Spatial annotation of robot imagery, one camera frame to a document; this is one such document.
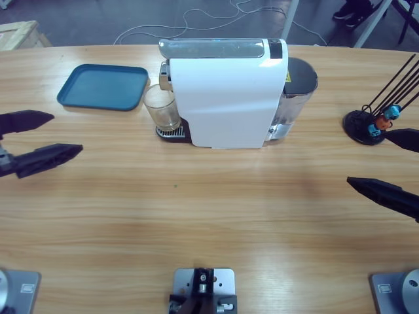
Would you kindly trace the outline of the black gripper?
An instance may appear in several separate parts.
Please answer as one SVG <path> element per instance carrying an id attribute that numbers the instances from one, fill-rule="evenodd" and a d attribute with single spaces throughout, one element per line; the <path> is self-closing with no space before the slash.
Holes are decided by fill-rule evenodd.
<path id="1" fill-rule="evenodd" d="M 1 134 L 34 130 L 54 119 L 54 115 L 35 110 L 1 114 Z M 1 177 L 15 175 L 19 179 L 58 167 L 83 150 L 82 145 L 57 143 L 15 156 L 1 147 Z"/>

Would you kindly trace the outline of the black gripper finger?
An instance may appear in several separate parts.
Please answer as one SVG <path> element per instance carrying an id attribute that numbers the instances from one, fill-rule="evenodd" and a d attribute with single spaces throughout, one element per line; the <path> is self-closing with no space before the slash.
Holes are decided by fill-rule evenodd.
<path id="1" fill-rule="evenodd" d="M 418 222 L 418 195 L 378 179 L 347 177 L 346 182 L 371 201 Z"/>
<path id="2" fill-rule="evenodd" d="M 405 150 L 419 152 L 419 131 L 412 128 L 386 131 L 384 138 Z"/>

